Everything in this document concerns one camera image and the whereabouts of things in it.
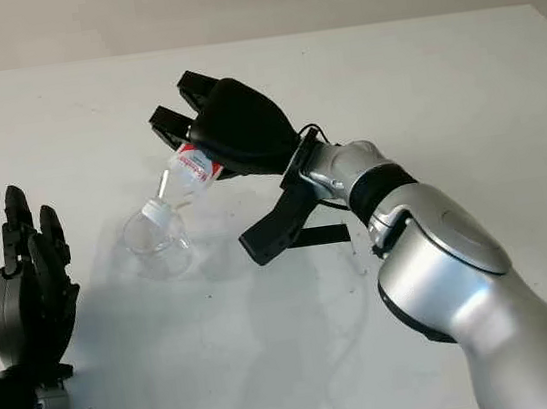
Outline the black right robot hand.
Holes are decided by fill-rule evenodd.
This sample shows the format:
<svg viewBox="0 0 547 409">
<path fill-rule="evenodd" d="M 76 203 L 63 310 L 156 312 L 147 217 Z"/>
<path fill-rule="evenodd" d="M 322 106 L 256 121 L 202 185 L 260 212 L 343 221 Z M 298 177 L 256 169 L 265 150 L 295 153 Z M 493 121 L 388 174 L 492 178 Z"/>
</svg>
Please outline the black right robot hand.
<svg viewBox="0 0 547 409">
<path fill-rule="evenodd" d="M 191 143 L 222 165 L 221 180 L 286 171 L 300 134 L 270 98 L 236 79 L 216 79 L 189 70 L 177 88 L 196 116 L 160 105 L 149 119 L 152 131 L 169 148 Z"/>
</svg>

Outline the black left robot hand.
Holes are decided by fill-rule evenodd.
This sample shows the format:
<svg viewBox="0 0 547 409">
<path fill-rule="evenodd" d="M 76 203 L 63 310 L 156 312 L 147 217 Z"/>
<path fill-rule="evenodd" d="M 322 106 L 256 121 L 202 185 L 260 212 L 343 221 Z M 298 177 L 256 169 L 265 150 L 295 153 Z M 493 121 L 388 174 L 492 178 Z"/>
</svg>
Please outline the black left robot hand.
<svg viewBox="0 0 547 409">
<path fill-rule="evenodd" d="M 57 364 L 73 334 L 80 286 L 66 272 L 70 248 L 48 205 L 34 223 L 24 191 L 5 190 L 1 227 L 0 360 L 6 368 Z"/>
</svg>

